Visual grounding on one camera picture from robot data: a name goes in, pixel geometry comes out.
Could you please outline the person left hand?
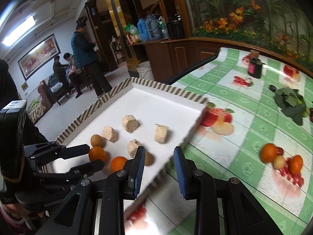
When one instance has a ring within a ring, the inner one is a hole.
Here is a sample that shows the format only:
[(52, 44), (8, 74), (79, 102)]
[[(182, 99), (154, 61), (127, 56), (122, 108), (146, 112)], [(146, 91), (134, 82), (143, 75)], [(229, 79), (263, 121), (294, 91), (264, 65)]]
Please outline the person left hand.
[(4, 217), (4, 220), (10, 224), (22, 225), (25, 223), (25, 209), (20, 203), (1, 203), (1, 214)]

